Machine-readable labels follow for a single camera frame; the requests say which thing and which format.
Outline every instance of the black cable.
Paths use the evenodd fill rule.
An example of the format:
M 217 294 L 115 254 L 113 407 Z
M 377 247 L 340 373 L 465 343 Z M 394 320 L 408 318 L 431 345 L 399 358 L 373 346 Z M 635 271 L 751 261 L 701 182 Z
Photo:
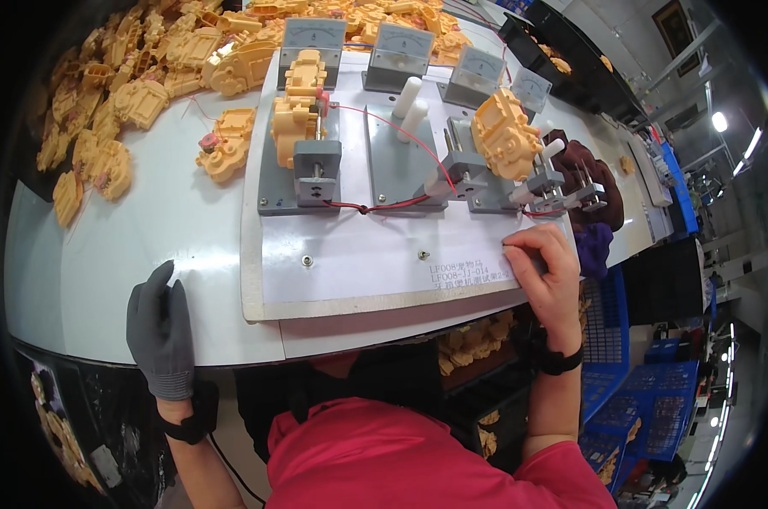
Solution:
M 223 459 L 223 461 L 226 463 L 226 466 L 232 471 L 234 476 L 237 478 L 237 481 L 239 481 L 240 484 L 242 484 L 242 487 L 246 489 L 249 495 L 254 497 L 257 500 L 257 502 L 259 502 L 260 504 L 263 504 L 263 507 L 265 507 L 265 501 L 259 498 L 258 495 L 255 494 L 253 491 L 251 491 L 251 489 L 248 487 L 246 482 L 242 480 L 242 477 L 240 477 L 240 474 L 236 473 L 236 470 L 234 469 L 234 467 L 232 467 L 232 464 L 228 462 L 228 458 L 226 458 L 226 455 L 223 454 L 223 452 L 220 450 L 220 446 L 217 445 L 217 441 L 215 440 L 215 434 L 209 433 L 209 438 L 211 439 L 211 444 L 217 450 L 217 453 L 220 454 L 220 458 Z

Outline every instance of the red shirt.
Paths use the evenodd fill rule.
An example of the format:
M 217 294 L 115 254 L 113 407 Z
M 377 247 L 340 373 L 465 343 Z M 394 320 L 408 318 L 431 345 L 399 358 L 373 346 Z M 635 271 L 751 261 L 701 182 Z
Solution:
M 511 476 L 442 422 L 358 397 L 314 406 L 303 424 L 278 415 L 268 449 L 268 509 L 616 507 L 573 442 L 534 454 Z

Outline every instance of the white plastic cylinder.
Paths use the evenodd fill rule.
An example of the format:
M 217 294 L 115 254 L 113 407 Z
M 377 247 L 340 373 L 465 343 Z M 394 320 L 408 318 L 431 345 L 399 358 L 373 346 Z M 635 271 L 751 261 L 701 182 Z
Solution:
M 407 131 L 409 134 L 414 134 L 418 130 L 420 121 L 426 117 L 426 113 L 430 110 L 430 106 L 426 101 L 420 99 L 412 103 L 412 107 L 409 108 L 407 116 L 403 118 L 401 122 L 401 129 Z M 410 138 L 401 131 L 398 132 L 398 141 L 401 143 L 409 143 Z
M 553 140 L 547 147 L 542 149 L 542 158 L 551 159 L 553 156 L 564 150 L 564 142 L 560 137 Z
M 539 127 L 539 137 L 546 137 L 553 129 L 553 122 L 545 120 L 545 123 Z
M 409 108 L 412 107 L 412 103 L 415 102 L 415 98 L 418 96 L 418 92 L 420 92 L 421 85 L 423 85 L 423 82 L 419 77 L 412 76 L 407 80 L 407 84 L 403 86 L 398 102 L 395 103 L 395 108 L 392 110 L 393 115 L 398 118 L 407 116 Z

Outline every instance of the fingers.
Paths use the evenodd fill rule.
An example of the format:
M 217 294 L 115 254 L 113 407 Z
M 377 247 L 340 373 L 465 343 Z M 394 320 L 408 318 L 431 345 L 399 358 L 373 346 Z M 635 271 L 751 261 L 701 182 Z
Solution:
M 553 235 L 556 241 L 559 243 L 559 245 L 562 246 L 562 249 L 566 251 L 570 251 L 570 245 L 568 244 L 568 239 L 564 238 L 564 233 L 562 233 L 562 230 L 560 229 L 560 227 L 553 224 L 552 222 L 547 222 L 544 225 L 540 225 L 540 227 L 550 231 L 551 235 Z
M 138 312 L 138 301 L 140 300 L 140 290 L 144 286 L 144 283 L 134 285 L 132 293 L 130 294 L 130 301 L 126 305 L 126 316 L 134 316 Z
M 514 276 L 517 277 L 517 281 L 522 289 L 525 290 L 525 293 L 539 294 L 545 291 L 547 285 L 539 277 L 539 272 L 533 266 L 528 253 L 522 248 L 515 246 L 503 246 L 503 252 L 508 259 L 508 263 L 511 264 Z
M 503 239 L 503 244 L 517 246 L 518 248 L 538 249 L 542 254 L 542 258 L 544 258 L 547 263 L 548 270 L 552 274 L 560 274 L 562 271 L 566 270 L 567 254 L 548 228 L 532 227 L 529 229 L 522 229 Z
M 160 310 L 161 294 L 165 291 L 166 283 L 169 282 L 173 272 L 175 272 L 174 260 L 167 260 L 152 272 L 140 290 L 139 313 L 147 313 L 157 317 Z
M 181 328 L 186 331 L 190 330 L 191 325 L 188 317 L 186 289 L 180 280 L 175 281 L 175 285 L 169 290 L 169 321 L 171 328 L 170 334 Z

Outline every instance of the brown cloth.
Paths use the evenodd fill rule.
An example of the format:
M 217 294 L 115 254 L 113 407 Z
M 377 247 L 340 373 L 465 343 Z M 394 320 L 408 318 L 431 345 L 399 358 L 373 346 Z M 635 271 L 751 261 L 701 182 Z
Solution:
M 581 172 L 582 178 L 586 182 L 587 179 L 584 176 L 586 167 L 593 182 L 604 186 L 604 194 L 601 199 L 607 202 L 605 207 L 593 212 L 570 209 L 570 222 L 573 224 L 573 230 L 581 231 L 583 226 L 594 222 L 606 223 L 613 231 L 620 229 L 624 225 L 624 203 L 622 193 L 618 191 L 616 179 L 613 178 L 610 168 L 601 159 L 595 159 L 592 152 L 585 148 L 582 143 L 576 140 L 569 142 L 561 129 L 552 130 L 551 134 L 546 137 L 545 143 L 548 144 L 557 138 L 564 142 L 564 150 L 553 156 L 551 161 L 553 168 L 564 175 L 564 193 L 569 195 L 581 188 L 577 171 Z

